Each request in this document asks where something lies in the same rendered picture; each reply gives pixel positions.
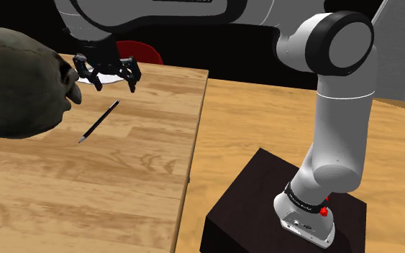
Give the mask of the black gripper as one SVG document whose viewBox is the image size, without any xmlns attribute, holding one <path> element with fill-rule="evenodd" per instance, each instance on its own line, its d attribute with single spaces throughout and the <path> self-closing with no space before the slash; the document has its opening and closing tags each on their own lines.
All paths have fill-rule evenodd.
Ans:
<svg viewBox="0 0 405 253">
<path fill-rule="evenodd" d="M 76 54 L 72 60 L 80 78 L 87 79 L 97 91 L 101 91 L 103 86 L 97 74 L 99 72 L 104 75 L 117 74 L 128 82 L 130 91 L 135 92 L 136 84 L 142 76 L 137 60 L 132 56 L 119 60 L 119 51 L 113 36 L 102 40 L 79 40 L 78 42 L 81 54 Z M 86 63 L 94 69 L 90 71 Z"/>
</svg>

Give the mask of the white plate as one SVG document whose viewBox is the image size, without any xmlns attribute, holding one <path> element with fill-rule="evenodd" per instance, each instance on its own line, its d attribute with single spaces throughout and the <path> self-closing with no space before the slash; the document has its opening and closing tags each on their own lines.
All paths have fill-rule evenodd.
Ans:
<svg viewBox="0 0 405 253">
<path fill-rule="evenodd" d="M 120 78 L 118 75 L 105 75 L 98 73 L 97 77 L 102 85 L 123 81 L 123 78 Z M 90 82 L 87 78 L 79 78 L 78 82 L 93 85 L 93 83 Z"/>
</svg>

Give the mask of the red chair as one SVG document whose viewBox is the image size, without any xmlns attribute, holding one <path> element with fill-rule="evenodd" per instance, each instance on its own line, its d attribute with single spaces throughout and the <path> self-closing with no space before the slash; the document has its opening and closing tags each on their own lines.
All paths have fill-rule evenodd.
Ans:
<svg viewBox="0 0 405 253">
<path fill-rule="evenodd" d="M 134 57 L 137 62 L 162 65 L 163 60 L 158 51 L 145 43 L 122 40 L 117 42 L 119 56 L 122 59 Z"/>
</svg>

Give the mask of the black pencil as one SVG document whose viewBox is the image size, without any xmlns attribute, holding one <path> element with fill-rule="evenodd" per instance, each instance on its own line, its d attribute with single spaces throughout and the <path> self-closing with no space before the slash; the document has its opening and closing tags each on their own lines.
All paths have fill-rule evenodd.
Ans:
<svg viewBox="0 0 405 253">
<path fill-rule="evenodd" d="M 105 120 L 105 118 L 110 115 L 110 113 L 119 105 L 120 100 L 117 99 L 95 122 L 94 124 L 81 136 L 78 143 L 82 143 L 86 140 L 91 133 L 100 125 L 100 123 Z"/>
</svg>

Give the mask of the grey-brown skull figure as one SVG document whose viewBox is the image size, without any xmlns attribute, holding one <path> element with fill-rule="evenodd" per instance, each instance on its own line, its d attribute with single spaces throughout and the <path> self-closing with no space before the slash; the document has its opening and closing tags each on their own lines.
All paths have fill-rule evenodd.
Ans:
<svg viewBox="0 0 405 253">
<path fill-rule="evenodd" d="M 24 139 L 59 125 L 82 102 L 78 79 L 56 51 L 0 27 L 0 138 Z"/>
</svg>

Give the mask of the light wooden table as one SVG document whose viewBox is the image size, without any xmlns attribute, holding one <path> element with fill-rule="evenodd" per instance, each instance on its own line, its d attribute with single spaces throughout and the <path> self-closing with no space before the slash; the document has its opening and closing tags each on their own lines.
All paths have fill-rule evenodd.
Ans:
<svg viewBox="0 0 405 253">
<path fill-rule="evenodd" d="M 0 253 L 173 253 L 208 73 L 140 69 L 134 93 L 81 84 L 57 127 L 0 139 Z"/>
</svg>

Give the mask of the dark robot stand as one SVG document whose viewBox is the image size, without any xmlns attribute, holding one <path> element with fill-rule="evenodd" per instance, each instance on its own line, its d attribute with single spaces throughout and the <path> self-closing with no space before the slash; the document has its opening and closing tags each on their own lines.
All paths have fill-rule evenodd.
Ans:
<svg viewBox="0 0 405 253">
<path fill-rule="evenodd" d="M 259 149 L 206 215 L 201 253 L 365 253 L 365 202 L 332 193 L 332 246 L 323 249 L 285 230 L 273 200 L 296 174 L 295 165 Z"/>
</svg>

